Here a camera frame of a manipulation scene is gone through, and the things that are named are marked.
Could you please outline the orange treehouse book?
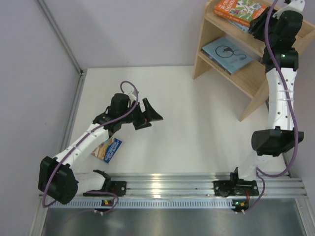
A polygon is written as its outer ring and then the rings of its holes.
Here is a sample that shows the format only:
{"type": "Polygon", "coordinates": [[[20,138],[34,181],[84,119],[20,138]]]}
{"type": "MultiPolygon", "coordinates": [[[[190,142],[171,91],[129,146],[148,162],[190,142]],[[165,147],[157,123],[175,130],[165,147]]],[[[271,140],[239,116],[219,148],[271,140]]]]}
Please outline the orange treehouse book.
{"type": "Polygon", "coordinates": [[[250,27],[250,22],[259,17],[267,6],[255,0],[221,0],[214,13],[232,22],[250,27]]]}

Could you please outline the light blue swan book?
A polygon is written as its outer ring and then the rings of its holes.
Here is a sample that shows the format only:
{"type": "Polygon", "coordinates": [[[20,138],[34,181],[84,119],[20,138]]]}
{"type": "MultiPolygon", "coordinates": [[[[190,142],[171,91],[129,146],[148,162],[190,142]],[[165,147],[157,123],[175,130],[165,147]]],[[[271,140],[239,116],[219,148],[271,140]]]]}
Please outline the light blue swan book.
{"type": "Polygon", "coordinates": [[[238,48],[226,37],[221,37],[203,46],[201,49],[226,66],[232,74],[253,61],[250,55],[238,48]]]}

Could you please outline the dark purple galaxy book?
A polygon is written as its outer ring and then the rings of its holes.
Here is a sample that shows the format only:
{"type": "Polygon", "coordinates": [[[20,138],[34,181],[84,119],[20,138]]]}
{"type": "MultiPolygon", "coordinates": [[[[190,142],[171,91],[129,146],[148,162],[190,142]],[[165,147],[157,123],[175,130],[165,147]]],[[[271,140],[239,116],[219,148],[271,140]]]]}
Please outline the dark purple galaxy book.
{"type": "Polygon", "coordinates": [[[215,64],[217,64],[220,68],[222,68],[225,72],[227,72],[229,75],[231,75],[231,71],[227,69],[226,66],[224,66],[221,62],[219,62],[217,59],[215,59],[213,56],[208,54],[206,51],[201,49],[201,52],[206,55],[211,61],[213,61],[215,64]]]}

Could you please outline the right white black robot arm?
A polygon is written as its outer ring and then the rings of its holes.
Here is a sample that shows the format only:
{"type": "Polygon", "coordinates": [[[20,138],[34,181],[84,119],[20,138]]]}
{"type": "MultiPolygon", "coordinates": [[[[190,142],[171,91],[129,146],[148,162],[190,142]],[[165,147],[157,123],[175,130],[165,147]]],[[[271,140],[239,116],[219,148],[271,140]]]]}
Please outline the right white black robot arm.
{"type": "Polygon", "coordinates": [[[252,135],[252,152],[248,159],[230,174],[222,187],[215,187],[217,196],[259,195],[256,175],[263,174],[261,165],[282,153],[293,151],[288,167],[272,177],[281,177],[292,167],[298,145],[304,139],[293,110],[294,82],[299,67],[299,54],[293,47],[302,27],[302,9],[286,6],[276,11],[268,7],[250,22],[249,33],[265,44],[263,63],[269,87],[267,128],[252,135]]]}

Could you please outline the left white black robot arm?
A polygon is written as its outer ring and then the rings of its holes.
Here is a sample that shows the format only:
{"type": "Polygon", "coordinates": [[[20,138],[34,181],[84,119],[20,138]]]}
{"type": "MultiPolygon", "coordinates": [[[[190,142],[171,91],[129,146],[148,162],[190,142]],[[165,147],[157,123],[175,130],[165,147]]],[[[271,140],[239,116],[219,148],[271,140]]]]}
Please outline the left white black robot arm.
{"type": "Polygon", "coordinates": [[[101,144],[107,142],[124,124],[131,123],[136,130],[147,128],[163,117],[144,98],[145,110],[133,95],[116,93],[105,112],[96,116],[88,129],[73,144],[55,157],[46,156],[40,163],[38,189],[65,205],[76,195],[92,195],[94,191],[108,192],[111,177],[104,171],[74,172],[101,144]]]}

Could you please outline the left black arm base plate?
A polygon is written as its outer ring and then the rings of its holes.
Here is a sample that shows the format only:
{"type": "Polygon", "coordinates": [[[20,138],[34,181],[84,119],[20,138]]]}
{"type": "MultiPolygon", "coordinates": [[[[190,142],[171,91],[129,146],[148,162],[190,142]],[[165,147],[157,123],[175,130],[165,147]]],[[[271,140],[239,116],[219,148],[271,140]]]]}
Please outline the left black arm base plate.
{"type": "Polygon", "coordinates": [[[111,181],[107,180],[101,189],[99,190],[91,190],[85,192],[83,196],[85,197],[94,197],[94,196],[109,196],[111,197],[112,194],[121,197],[126,194],[126,181],[111,181]]]}

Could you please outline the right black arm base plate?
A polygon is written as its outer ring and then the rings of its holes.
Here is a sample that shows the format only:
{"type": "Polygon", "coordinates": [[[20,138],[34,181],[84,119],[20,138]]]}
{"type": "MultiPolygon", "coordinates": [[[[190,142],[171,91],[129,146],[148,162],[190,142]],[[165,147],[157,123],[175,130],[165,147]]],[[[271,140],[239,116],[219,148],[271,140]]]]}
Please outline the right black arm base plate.
{"type": "Polygon", "coordinates": [[[249,193],[250,196],[258,196],[259,190],[257,182],[238,180],[233,182],[231,180],[217,180],[213,182],[215,196],[217,197],[229,197],[229,196],[246,196],[249,193]]]}

